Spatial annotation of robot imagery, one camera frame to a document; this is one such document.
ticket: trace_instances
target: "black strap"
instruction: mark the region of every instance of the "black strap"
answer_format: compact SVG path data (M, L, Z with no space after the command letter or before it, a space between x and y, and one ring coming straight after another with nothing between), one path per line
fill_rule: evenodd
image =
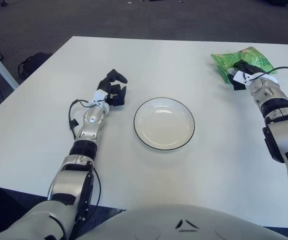
M26 60L22 61L18 66L17 66L17 73L20 77L20 79L22 80L25 80L26 79L26 76L24 76L22 73L21 73L21 66L23 64L25 64L28 60L32 59L33 56L29 56L28 58L26 58Z

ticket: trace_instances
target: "black bag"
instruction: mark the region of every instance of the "black bag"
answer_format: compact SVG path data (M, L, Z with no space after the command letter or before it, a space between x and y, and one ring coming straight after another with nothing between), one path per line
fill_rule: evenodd
M32 73L36 71L43 63L46 62L53 54L52 53L36 53L34 56L28 57L25 61L22 61L18 67L17 72L22 80L27 79Z

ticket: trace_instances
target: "plate rim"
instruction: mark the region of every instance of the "plate rim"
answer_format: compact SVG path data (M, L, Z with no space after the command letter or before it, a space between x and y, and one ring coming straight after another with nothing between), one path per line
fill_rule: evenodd
M170 100L173 100L173 101L175 101L175 102L178 102L178 103L180 103L181 105L183 105L183 106L188 110L189 114L192 116L193 124L194 124L193 132L192 132L192 135L190 136L190 138L189 138L183 145L178 146L178 147L175 147L175 148L171 148L171 149L160 149L160 148L156 148L156 147L153 147L153 146L148 145L146 142L144 142L144 141L140 138L140 136L139 136L139 134L138 134L138 132L136 131L136 128L135 128L135 117L136 117L136 114L138 113L139 109L140 109L144 104L146 104L147 102L152 101L152 100L154 100L154 99L170 99ZM186 145L186 144L192 139L192 137L193 137L193 135L194 135L194 133L195 133L195 119L194 119L194 116L193 116L192 112L190 111L190 109L189 109L187 106L185 106L183 103L181 103L180 101L177 101L176 99L171 98L171 97L154 97L154 98L151 98L151 99L143 102L143 103L137 108L137 110L136 110L136 112L135 112L135 114L134 114L134 118L133 118L133 127L134 127L135 133L136 133L136 135L137 135L137 138L138 138L142 143L144 143L146 146L148 146L148 147L150 147L150 148L152 148L152 149L158 150L158 151L167 152L167 151L172 151L172 150L176 150L176 149L179 149L179 148L183 147L184 145Z

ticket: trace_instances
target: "black triangle logo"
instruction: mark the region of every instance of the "black triangle logo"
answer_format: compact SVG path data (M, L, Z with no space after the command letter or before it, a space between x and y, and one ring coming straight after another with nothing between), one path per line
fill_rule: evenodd
M185 221L181 219L176 225L175 229L180 233L193 233L198 232L200 228L186 219Z

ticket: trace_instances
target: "white plate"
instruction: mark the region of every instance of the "white plate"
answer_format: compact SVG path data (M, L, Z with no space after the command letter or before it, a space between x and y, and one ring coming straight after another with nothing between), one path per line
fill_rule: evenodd
M174 150L185 145L195 130L190 110L179 101L159 97L144 102L134 116L139 139L157 150Z

